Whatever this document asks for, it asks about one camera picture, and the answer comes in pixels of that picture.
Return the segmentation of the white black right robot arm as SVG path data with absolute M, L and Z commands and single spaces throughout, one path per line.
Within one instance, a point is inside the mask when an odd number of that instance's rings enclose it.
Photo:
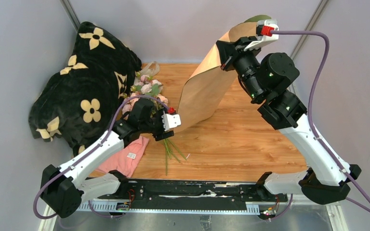
M 297 173 L 264 173 L 256 183 L 257 197 L 268 201 L 278 194 L 301 194 L 320 205 L 345 200 L 349 182 L 359 177 L 361 168 L 343 161 L 325 141 L 315 137 L 316 128 L 310 126 L 306 106 L 288 90 L 300 74 L 293 60 L 276 52 L 259 62 L 260 48 L 248 47 L 253 41 L 253 37 L 217 41 L 220 67 L 236 71 L 251 103 L 259 105 L 262 118 L 288 138 L 307 164 L 306 170 Z

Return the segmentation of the black blanket with cream flowers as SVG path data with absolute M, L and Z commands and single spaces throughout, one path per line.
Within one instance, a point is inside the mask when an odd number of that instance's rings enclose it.
M 141 59 L 118 38 L 81 23 L 66 67 L 49 78 L 31 106 L 32 137 L 62 138 L 80 154 L 109 128 L 141 68 Z

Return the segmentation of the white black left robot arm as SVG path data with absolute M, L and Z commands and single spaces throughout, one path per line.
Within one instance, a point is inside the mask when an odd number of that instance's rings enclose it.
M 129 195 L 128 179 L 117 170 L 97 178 L 89 178 L 103 162 L 126 148 L 141 134 L 152 134 L 156 141 L 174 135 L 181 125 L 175 109 L 163 105 L 153 115 L 155 103 L 162 101 L 147 96 L 137 96 L 127 118 L 112 118 L 109 128 L 81 154 L 58 167 L 48 165 L 42 173 L 41 187 L 33 202 L 35 216 L 50 219 L 67 218 L 81 204 L 103 195 L 112 194 L 117 199 Z

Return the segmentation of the pink fake rose stem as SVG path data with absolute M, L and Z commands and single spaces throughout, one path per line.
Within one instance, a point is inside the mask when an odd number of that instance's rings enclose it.
M 151 75 L 138 74 L 134 79 L 134 84 L 130 88 L 130 96 L 149 95 L 158 96 L 163 90 L 163 84 Z
M 126 95 L 122 101 L 121 118 L 129 125 L 136 128 L 137 122 L 141 119 L 149 119 L 156 114 L 158 110 L 168 110 L 168 102 L 162 96 L 149 95 Z M 164 150 L 165 175 L 169 173 L 169 160 L 176 160 L 181 163 L 179 156 L 186 160 L 185 155 L 178 146 L 172 141 L 171 137 L 158 141 L 162 143 Z

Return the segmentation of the green and tan wrapping paper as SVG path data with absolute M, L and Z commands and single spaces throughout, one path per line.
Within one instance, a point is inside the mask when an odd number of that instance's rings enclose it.
M 182 88 L 177 107 L 181 125 L 174 132 L 187 128 L 213 116 L 227 90 L 237 77 L 235 71 L 223 71 L 216 43 L 206 54 Z

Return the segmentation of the beige ribbon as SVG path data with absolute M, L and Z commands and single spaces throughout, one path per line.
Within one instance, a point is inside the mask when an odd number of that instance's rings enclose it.
M 160 72 L 159 63 L 156 61 L 148 63 L 143 69 L 136 73 L 138 78 L 142 76 L 153 77 Z

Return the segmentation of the pink folded cloth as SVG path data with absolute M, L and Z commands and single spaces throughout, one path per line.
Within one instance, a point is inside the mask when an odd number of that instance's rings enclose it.
M 140 136 L 123 150 L 109 157 L 95 171 L 108 173 L 117 170 L 124 176 L 131 178 L 145 153 L 148 143 L 148 138 Z

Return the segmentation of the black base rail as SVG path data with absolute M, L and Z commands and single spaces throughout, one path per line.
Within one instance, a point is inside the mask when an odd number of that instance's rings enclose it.
M 79 212 L 276 216 L 293 200 L 254 182 L 131 179 L 123 191 L 83 203 Z

